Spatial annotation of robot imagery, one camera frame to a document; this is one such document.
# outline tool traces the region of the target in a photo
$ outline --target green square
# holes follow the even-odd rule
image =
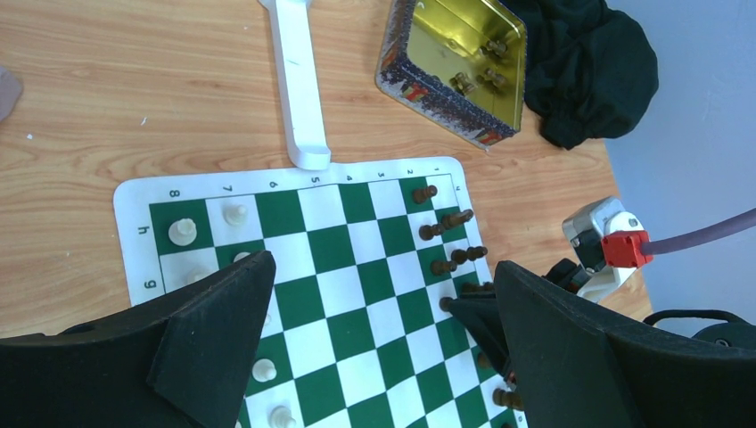
[[[300,399],[302,423],[307,426],[346,407],[336,365],[305,374],[294,381]]]
[[[150,217],[152,218],[152,231],[155,233],[155,244],[158,247],[159,256],[213,246],[208,208],[203,199],[151,203]],[[182,218],[190,218],[197,226],[197,238],[185,247],[172,243],[168,238],[170,225]]]
[[[308,232],[308,239],[317,274],[355,264],[347,225]]]
[[[402,336],[396,341],[386,343],[378,348],[377,352],[387,390],[415,374],[406,337]]]
[[[274,291],[284,330],[325,318],[315,276],[277,284]]]
[[[478,346],[473,346],[472,349],[472,360],[475,361],[475,371],[478,372],[478,380],[481,383],[486,382],[488,379],[498,375],[496,370],[493,369],[493,367],[489,368],[481,368],[478,365],[478,354],[480,354],[482,351]]]
[[[481,426],[489,420],[481,388],[472,388],[455,399],[456,411],[462,426]]]
[[[341,205],[344,207],[344,217],[347,223],[375,220],[373,199],[367,183],[356,185],[339,185]]]
[[[260,383],[250,376],[249,381],[247,381],[247,390],[244,393],[244,397],[249,397],[252,394],[257,394],[260,391],[273,388],[281,383],[289,382],[294,377],[292,374],[292,363],[289,362],[289,353],[286,351],[286,341],[284,340],[283,333],[274,334],[260,339],[258,352],[255,354],[255,360],[263,358],[274,361],[275,370],[278,373],[273,380],[265,383]]]
[[[357,265],[357,272],[366,306],[394,297],[394,285],[391,282],[391,273],[386,259]]]
[[[247,400],[242,400],[242,408],[239,410],[239,417],[236,419],[242,428],[251,428],[250,425],[250,412],[247,410]]]
[[[407,428],[428,428],[428,421],[425,419],[425,416],[423,416],[420,419],[412,422],[407,426]]]
[[[420,387],[426,415],[454,399],[444,363],[418,374],[417,386]]]
[[[399,312],[405,334],[416,332],[423,327],[433,324],[431,302],[424,288],[397,296]]]
[[[249,241],[248,243],[233,243],[231,245],[215,247],[215,255],[218,258],[218,268],[222,269],[234,263],[234,257],[240,252],[254,254],[263,250],[265,250],[265,244],[262,240]]]
[[[436,245],[435,247],[423,248],[417,251],[417,258],[420,260],[420,269],[423,271],[423,279],[425,285],[431,285],[446,281],[451,278],[451,274],[434,275],[431,273],[431,264],[436,260],[447,261],[447,253],[444,251],[443,245]]]
[[[447,318],[437,323],[436,330],[439,332],[441,351],[444,353],[444,359],[452,358],[463,350],[470,349],[467,333],[456,318]]]
[[[296,190],[255,195],[262,235],[265,238],[305,231],[300,196]]]
[[[402,178],[399,180],[399,187],[401,187],[404,206],[407,208],[407,214],[433,210],[433,202],[431,202],[430,198],[420,204],[415,203],[415,200],[412,199],[412,192],[416,189],[422,189],[427,186],[428,182],[425,180],[425,177]]]
[[[418,231],[409,228],[407,216],[382,218],[378,220],[378,228],[381,229],[381,240],[386,257],[415,250],[412,234]]]
[[[495,426],[496,428],[500,426],[504,426],[504,424],[509,424],[512,428],[515,428],[518,424],[516,422],[516,417],[514,416],[514,411],[509,407],[500,407],[503,412],[499,413],[498,415],[494,416],[493,419],[491,419],[491,426]]]
[[[359,402],[348,410],[351,425],[359,428],[387,428],[394,426],[386,394]]]
[[[445,208],[443,210],[436,210],[436,218],[439,220],[439,223],[441,222],[441,219],[447,215],[451,214],[453,212],[459,212],[459,207],[451,207],[451,208]],[[464,230],[464,225],[459,225],[457,227],[453,227],[443,234],[441,234],[441,240],[444,243],[452,243],[454,241],[458,241],[460,239],[464,239],[467,237],[467,232]]]
[[[472,284],[480,284],[480,280],[478,279],[478,273],[477,272],[470,272],[469,274],[464,274],[461,276],[458,276],[454,278],[454,290],[456,291],[456,295],[459,296],[462,292],[462,284],[472,283]]]
[[[353,357],[375,348],[373,330],[367,319],[367,309],[361,308],[328,318],[328,331],[336,361]]]

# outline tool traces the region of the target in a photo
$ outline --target dark green fabric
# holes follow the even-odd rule
[[[571,149],[623,136],[659,87],[656,53],[640,25],[605,0],[501,0],[525,22],[525,102],[541,135]]]

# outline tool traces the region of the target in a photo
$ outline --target light blue wall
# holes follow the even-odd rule
[[[652,240],[756,207],[756,2],[609,0],[645,29],[659,92],[608,141],[625,207]],[[756,230],[644,267],[654,310],[725,309],[756,324]],[[692,335],[704,324],[660,323]]]

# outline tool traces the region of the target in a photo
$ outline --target red connector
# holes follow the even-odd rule
[[[648,242],[648,232],[632,230],[614,232],[601,240],[606,264],[613,268],[640,268],[653,260],[653,256],[645,256],[640,247]]]

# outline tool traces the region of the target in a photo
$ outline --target wooden table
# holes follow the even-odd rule
[[[523,131],[490,152],[374,83],[389,4],[315,1],[310,25],[333,161],[449,155],[465,168],[493,268],[545,272],[562,220],[616,194],[600,141]],[[267,12],[255,0],[4,0],[0,64],[25,86],[0,124],[0,337],[128,308],[112,210],[134,177],[289,167]],[[612,296],[650,310],[642,281]]]

